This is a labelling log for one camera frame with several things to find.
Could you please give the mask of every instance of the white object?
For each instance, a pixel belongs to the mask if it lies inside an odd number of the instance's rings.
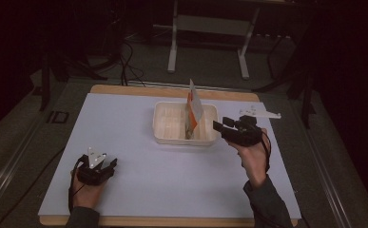
[[[281,114],[272,113],[265,110],[258,110],[254,107],[251,107],[249,110],[240,110],[241,115],[251,116],[251,117],[264,117],[264,118],[272,118],[272,119],[280,119]]]
[[[98,153],[91,147],[88,148],[87,154],[88,154],[88,162],[89,162],[90,169],[96,167],[99,163],[103,162],[107,156],[107,154]]]
[[[198,122],[192,140],[185,139],[186,103],[156,103],[153,116],[153,131],[157,143],[210,145],[219,136],[213,129],[213,121],[218,120],[217,108],[212,104],[202,104],[203,115]]]

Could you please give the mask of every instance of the dark background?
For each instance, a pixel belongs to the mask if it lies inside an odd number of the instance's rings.
[[[126,20],[143,36],[150,35],[151,24],[171,24],[172,1],[127,2]],[[325,3],[331,4],[336,7],[321,15],[307,53],[321,59],[315,65],[314,87],[368,191],[368,2]],[[82,24],[70,13],[73,6],[58,0],[0,1],[0,120],[32,91],[29,76],[41,67],[43,44],[76,59],[84,56],[88,42],[77,29]],[[184,10],[194,9],[189,4]],[[263,8],[256,32],[280,34],[288,13],[287,8]],[[108,16],[97,22],[107,23]],[[90,33],[98,27],[86,29]]]

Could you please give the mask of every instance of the table leg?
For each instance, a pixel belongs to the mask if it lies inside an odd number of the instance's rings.
[[[252,21],[251,23],[249,23],[248,32],[246,32],[246,35],[245,35],[245,42],[242,48],[238,49],[238,59],[240,61],[241,75],[244,80],[249,80],[248,67],[246,66],[246,61],[245,61],[245,53],[246,53],[246,50],[248,49],[248,44],[249,44],[249,41],[251,40],[252,32],[254,31],[255,23],[257,21],[259,12],[260,12],[260,8],[256,8],[254,11]]]
[[[178,20],[178,0],[174,3],[174,18],[172,19],[172,44],[169,51],[168,73],[175,72],[175,63],[177,61],[177,20]]]

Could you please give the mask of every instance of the white table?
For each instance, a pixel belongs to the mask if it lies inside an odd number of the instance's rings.
[[[198,92],[203,104],[218,108],[219,121],[223,116],[239,118],[239,109],[250,105],[263,108],[255,94]],[[41,223],[67,222],[69,172],[77,159],[93,147],[107,153],[108,162],[118,158],[115,176],[108,181],[98,205],[101,225],[253,226],[252,210],[242,190],[247,179],[241,160],[223,139],[211,146],[155,142],[154,105],[159,101],[185,102],[186,93],[185,89],[95,86],[87,95],[42,203]],[[300,209],[274,131],[267,119],[258,119],[258,125],[268,129],[272,142],[269,175],[297,224]]]

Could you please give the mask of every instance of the person's arm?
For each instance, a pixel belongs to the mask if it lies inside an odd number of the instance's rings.
[[[263,141],[270,148],[269,141],[264,134]],[[248,196],[254,211],[255,227],[293,227],[284,201],[266,174],[267,152],[261,142],[249,147],[232,142],[228,142],[228,144],[237,149],[242,160],[242,166],[249,178],[243,190]]]
[[[100,214],[95,211],[100,197],[104,191],[106,181],[99,186],[83,185],[74,177],[73,210],[68,218],[67,228],[97,228]]]

